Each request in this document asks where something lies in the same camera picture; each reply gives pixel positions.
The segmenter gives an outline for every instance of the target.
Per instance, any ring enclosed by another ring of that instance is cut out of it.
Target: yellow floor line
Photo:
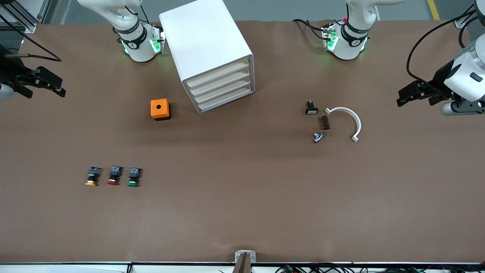
[[[436,9],[435,0],[428,0],[429,9],[434,20],[439,20],[438,10]]]

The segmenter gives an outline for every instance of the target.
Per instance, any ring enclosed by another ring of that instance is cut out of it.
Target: brown tabletop
[[[110,25],[39,25],[61,63],[65,98],[34,90],[0,102],[0,260],[259,261],[484,259],[482,116],[446,117],[428,101],[396,106],[405,61],[437,21],[379,21],[363,53],[341,61],[294,22],[238,22],[254,53],[256,93],[198,114],[169,49],[131,61]],[[453,59],[447,26],[416,51],[424,79]],[[26,41],[22,52],[41,53]],[[173,118],[154,121],[150,100]],[[362,120],[320,109],[349,107]],[[111,165],[126,168],[106,184]],[[90,166],[98,187],[85,186]],[[128,168],[143,169],[139,188]]]

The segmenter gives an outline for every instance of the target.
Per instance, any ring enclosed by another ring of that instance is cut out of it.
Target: orange box
[[[171,119],[170,103],[167,99],[152,100],[150,104],[151,116],[154,120]]]

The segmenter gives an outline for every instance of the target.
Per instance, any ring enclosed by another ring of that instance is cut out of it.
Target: brown table
[[[412,81],[409,50],[437,24],[377,22],[366,50],[341,61],[301,24],[238,22],[257,92],[205,114],[168,49],[136,63],[110,25],[39,25],[32,38],[63,61],[24,62],[61,76],[67,95],[0,103],[0,260],[225,261],[253,249],[259,261],[482,261],[484,117],[395,102]],[[431,35],[412,70],[430,79],[457,34]],[[159,98],[172,120],[150,117]],[[339,112],[314,144],[307,100],[355,110],[359,142]],[[107,185],[111,165],[143,168],[141,186],[126,186],[128,172]],[[90,166],[104,168],[98,187],[84,185]]]

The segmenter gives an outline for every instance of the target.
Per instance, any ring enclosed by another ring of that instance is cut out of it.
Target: white box
[[[182,84],[203,113],[255,92],[254,58],[222,0],[160,14]]]

